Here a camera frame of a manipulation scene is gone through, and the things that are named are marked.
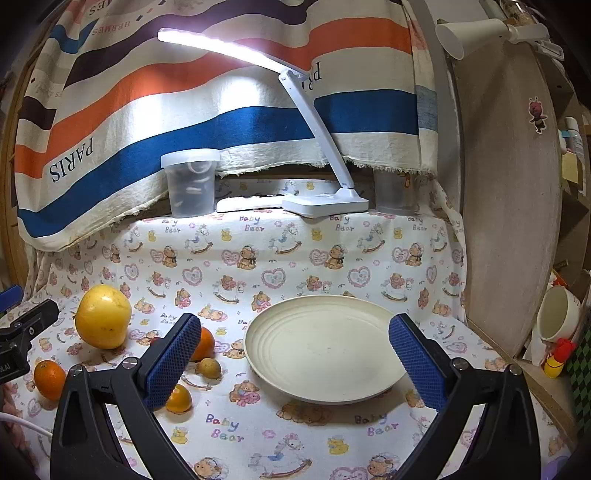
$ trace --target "metal screw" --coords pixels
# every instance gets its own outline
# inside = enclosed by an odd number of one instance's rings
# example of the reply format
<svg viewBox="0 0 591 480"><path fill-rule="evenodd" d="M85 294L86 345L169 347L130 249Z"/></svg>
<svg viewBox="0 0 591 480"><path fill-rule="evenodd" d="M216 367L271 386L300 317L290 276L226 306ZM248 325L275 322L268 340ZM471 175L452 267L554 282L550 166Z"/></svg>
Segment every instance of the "metal screw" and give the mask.
<svg viewBox="0 0 591 480"><path fill-rule="evenodd" d="M517 364L511 364L509 365L509 372L511 372L513 375L517 376L517 375L521 375L523 373L523 370L521 369L521 367Z"/></svg>
<svg viewBox="0 0 591 480"><path fill-rule="evenodd" d="M470 364L468 363L467 360L464 360L463 358L454 358L452 360L452 365L457 368L458 370L466 370L467 368L470 367Z"/></svg>
<svg viewBox="0 0 591 480"><path fill-rule="evenodd" d="M70 368L70 373L73 377L75 377L76 375L80 375L83 369L84 367L82 365L74 365L72 368Z"/></svg>
<svg viewBox="0 0 591 480"><path fill-rule="evenodd" d="M126 370L131 370L133 367L135 367L138 364L138 362L139 362L139 360L136 357L129 356L121 362L121 365Z"/></svg>

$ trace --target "translucent plastic cup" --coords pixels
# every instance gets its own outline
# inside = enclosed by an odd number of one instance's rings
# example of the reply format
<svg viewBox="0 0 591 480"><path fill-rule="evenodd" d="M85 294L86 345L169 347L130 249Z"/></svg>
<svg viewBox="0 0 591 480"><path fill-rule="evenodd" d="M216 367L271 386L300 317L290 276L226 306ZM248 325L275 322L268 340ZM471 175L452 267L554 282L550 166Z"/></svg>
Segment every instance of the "translucent plastic cup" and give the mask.
<svg viewBox="0 0 591 480"><path fill-rule="evenodd" d="M195 217L213 212L213 180L219 160L219 150L212 148L181 150L160 157L168 180L173 217Z"/></svg>

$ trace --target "striped fabric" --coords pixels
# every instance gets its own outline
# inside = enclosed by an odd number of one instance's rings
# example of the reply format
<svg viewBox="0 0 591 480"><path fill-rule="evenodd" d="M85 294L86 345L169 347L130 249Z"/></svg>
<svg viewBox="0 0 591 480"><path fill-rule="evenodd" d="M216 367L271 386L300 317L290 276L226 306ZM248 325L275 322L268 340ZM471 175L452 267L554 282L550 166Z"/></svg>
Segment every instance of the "striped fabric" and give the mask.
<svg viewBox="0 0 591 480"><path fill-rule="evenodd" d="M326 162L277 74L162 43L162 27L311 71L304 88L348 161L436 174L433 71L406 0L72 0L18 123L19 228L35 248L149 207L165 153L220 149L222 175Z"/></svg>

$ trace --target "plastic container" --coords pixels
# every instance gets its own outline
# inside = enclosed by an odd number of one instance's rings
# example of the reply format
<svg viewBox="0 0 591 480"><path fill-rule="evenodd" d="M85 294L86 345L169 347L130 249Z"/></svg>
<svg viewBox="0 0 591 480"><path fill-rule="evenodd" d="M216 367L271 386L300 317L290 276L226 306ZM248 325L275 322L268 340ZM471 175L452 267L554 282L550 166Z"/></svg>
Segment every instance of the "plastic container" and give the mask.
<svg viewBox="0 0 591 480"><path fill-rule="evenodd" d="M160 157L166 172L173 217L186 218L213 212L214 174L219 150L196 148Z"/></svg>
<svg viewBox="0 0 591 480"><path fill-rule="evenodd" d="M572 150L572 152L577 155L577 158L580 160L581 165L583 166L583 178L582 178L582 190L581 192L583 195L587 192L587 181L586 181L586 171L585 171L585 153L584 153L584 146L583 146L583 139L581 139L581 135L579 133L579 124L577 123L576 118L572 116L567 116L564 118L564 123L566 124L566 129L569 132L569 139L567 141L568 147Z"/></svg>
<svg viewBox="0 0 591 480"><path fill-rule="evenodd" d="M414 215L418 210L415 175L374 170L375 209L382 213Z"/></svg>

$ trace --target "ceramic cup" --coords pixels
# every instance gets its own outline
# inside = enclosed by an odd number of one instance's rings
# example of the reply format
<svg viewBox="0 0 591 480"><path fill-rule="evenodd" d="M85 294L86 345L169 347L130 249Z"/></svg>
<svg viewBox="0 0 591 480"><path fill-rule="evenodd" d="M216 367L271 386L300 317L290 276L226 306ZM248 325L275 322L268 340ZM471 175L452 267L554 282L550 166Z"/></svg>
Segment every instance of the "ceramic cup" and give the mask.
<svg viewBox="0 0 591 480"><path fill-rule="evenodd" d="M544 295L538 311L538 331L546 342L570 339L579 323L581 302L562 285L556 285Z"/></svg>

